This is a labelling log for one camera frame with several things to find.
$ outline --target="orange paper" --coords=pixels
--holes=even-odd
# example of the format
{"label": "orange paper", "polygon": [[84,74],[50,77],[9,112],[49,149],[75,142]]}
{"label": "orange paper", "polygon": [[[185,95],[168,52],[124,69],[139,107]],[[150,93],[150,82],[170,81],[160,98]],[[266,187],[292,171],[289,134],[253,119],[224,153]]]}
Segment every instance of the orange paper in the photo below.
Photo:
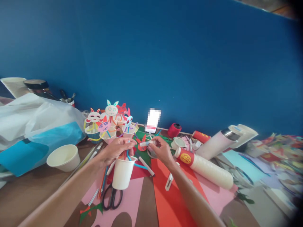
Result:
{"label": "orange paper", "polygon": [[[162,226],[197,226],[187,209],[181,192],[179,191],[175,180],[173,180],[169,191],[165,190],[165,185],[169,176],[169,170],[158,159],[151,160],[151,168],[155,173],[154,189],[159,219],[159,227]],[[193,170],[180,162],[180,168],[185,175],[193,182],[201,195],[208,202],[203,189],[200,186]]]}

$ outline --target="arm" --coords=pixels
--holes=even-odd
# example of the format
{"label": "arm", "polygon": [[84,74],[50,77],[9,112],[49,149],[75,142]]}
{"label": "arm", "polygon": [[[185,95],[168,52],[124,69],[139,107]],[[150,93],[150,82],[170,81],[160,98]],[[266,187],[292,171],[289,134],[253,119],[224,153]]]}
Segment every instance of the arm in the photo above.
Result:
{"label": "arm", "polygon": [[183,173],[176,164],[171,155],[168,143],[161,137],[155,137],[152,140],[157,141],[158,144],[160,144],[160,147],[158,148],[156,145],[150,143],[149,148],[155,151],[158,158],[166,165],[173,175],[185,204],[196,224],[198,226],[225,226],[196,187],[189,181],[185,173]]}
{"label": "arm", "polygon": [[136,142],[129,138],[117,138],[100,154],[93,158],[51,197],[34,210],[19,227],[64,226],[85,193],[102,173],[104,167],[111,164],[115,157],[130,149]]}

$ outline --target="glue stick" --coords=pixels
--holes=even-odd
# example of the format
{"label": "glue stick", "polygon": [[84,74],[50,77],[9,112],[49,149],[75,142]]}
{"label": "glue stick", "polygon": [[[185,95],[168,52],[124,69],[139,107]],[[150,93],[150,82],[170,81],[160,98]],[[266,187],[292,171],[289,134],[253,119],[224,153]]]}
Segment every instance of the glue stick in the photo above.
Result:
{"label": "glue stick", "polygon": [[151,141],[147,141],[147,142],[142,142],[142,143],[140,143],[140,147],[147,147],[150,143],[152,143],[152,144],[154,144],[154,145],[157,144],[156,141],[151,140]]}

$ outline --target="red thread spool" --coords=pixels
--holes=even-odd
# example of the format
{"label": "red thread spool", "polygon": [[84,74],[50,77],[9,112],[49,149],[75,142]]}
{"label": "red thread spool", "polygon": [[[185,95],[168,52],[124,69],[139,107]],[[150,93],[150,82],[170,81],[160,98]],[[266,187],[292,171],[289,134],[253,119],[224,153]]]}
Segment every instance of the red thread spool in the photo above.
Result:
{"label": "red thread spool", "polygon": [[201,143],[206,143],[211,138],[210,136],[205,135],[198,131],[194,131],[194,133],[192,134],[192,137],[199,140]]}
{"label": "red thread spool", "polygon": [[181,132],[181,125],[177,123],[173,123],[167,131],[167,134],[170,138],[177,137]]}

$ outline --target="white thermos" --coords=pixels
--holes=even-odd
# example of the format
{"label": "white thermos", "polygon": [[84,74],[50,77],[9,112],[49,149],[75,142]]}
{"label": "white thermos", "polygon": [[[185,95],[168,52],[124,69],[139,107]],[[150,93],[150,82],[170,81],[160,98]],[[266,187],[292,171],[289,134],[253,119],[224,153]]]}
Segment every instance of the white thermos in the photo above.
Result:
{"label": "white thermos", "polygon": [[214,135],[210,140],[196,150],[196,154],[206,160],[210,160],[233,144],[237,143],[237,139],[239,139],[243,134],[244,133],[241,129],[231,125],[227,129],[221,130]]}

